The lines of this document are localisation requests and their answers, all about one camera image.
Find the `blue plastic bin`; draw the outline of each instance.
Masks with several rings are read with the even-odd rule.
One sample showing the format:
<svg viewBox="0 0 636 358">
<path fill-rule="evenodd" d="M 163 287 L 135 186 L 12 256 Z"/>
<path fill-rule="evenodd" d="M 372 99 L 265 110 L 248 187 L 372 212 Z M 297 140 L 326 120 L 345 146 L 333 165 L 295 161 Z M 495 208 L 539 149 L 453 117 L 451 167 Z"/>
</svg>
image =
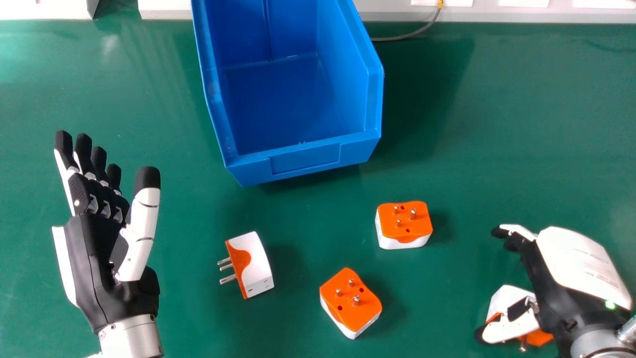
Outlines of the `blue plastic bin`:
<svg viewBox="0 0 636 358">
<path fill-rule="evenodd" d="M 243 186 L 365 162 L 384 71 L 352 0 L 193 0 L 205 100 Z"/>
</svg>

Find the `orange and white plug adapter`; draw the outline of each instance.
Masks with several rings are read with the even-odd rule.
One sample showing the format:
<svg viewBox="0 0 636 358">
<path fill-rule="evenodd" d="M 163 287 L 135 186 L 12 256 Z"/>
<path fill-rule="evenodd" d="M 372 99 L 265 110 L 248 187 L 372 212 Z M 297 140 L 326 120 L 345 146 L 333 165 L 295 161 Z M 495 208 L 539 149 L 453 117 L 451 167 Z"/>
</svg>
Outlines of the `orange and white plug adapter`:
<svg viewBox="0 0 636 358">
<path fill-rule="evenodd" d="M 320 304 L 350 340 L 356 339 L 380 316 L 382 303 L 350 268 L 320 287 Z"/>
<path fill-rule="evenodd" d="M 220 271 L 233 268 L 234 274 L 220 279 L 219 284 L 238 281 L 244 299 L 274 288 L 270 262 L 256 231 L 226 240 L 225 246 L 230 256 L 217 265 Z"/>
<path fill-rule="evenodd" d="M 429 209 L 423 201 L 378 206 L 375 229 L 378 243 L 385 250 L 422 247 L 433 232 Z"/>
</svg>

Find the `adapter held by robotic hand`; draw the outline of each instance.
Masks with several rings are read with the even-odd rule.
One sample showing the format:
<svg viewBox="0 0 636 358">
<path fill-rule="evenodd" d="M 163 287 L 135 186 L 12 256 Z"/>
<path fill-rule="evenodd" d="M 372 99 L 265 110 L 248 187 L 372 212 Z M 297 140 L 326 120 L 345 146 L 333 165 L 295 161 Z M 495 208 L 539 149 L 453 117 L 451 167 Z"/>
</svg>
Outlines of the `adapter held by robotic hand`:
<svg viewBox="0 0 636 358">
<path fill-rule="evenodd" d="M 534 234 L 504 224 L 492 234 L 520 254 L 536 295 L 526 308 L 554 336 L 562 358 L 636 357 L 636 324 L 626 324 L 632 297 L 603 246 L 559 227 Z M 486 341 L 483 327 L 476 334 Z"/>
<path fill-rule="evenodd" d="M 106 169 L 106 151 L 86 134 L 55 135 L 54 148 L 71 209 L 64 227 L 53 227 L 62 284 L 88 319 L 106 358 L 163 357 L 156 328 L 159 283 L 146 266 L 155 238 L 160 174 L 141 168 L 132 205 L 119 188 L 121 169 Z"/>
</svg>

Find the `green table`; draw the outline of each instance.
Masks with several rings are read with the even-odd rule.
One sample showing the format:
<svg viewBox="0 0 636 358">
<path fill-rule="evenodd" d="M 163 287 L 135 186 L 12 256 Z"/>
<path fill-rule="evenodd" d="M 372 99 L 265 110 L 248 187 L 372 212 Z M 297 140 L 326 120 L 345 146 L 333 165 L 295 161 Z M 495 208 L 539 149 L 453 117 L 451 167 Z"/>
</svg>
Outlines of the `green table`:
<svg viewBox="0 0 636 358">
<path fill-rule="evenodd" d="M 259 187 L 224 169 L 189 22 L 126 3 L 94 22 L 0 23 L 0 357 L 83 357 L 95 336 L 62 289 L 50 227 L 69 214 L 53 134 L 89 133 L 124 170 L 162 171 L 149 265 L 167 357 L 519 357 L 473 330 L 502 284 L 529 288 L 489 236 L 503 222 L 576 229 L 636 292 L 636 27 L 439 24 L 377 46 L 384 136 L 371 160 Z M 372 24 L 374 35 L 413 24 Z M 378 248 L 377 205 L 422 199 L 421 249 Z M 224 240 L 257 231 L 276 288 L 218 285 Z M 354 268 L 384 304 L 345 338 L 318 288 Z M 553 345 L 526 357 L 556 356 Z"/>
</svg>

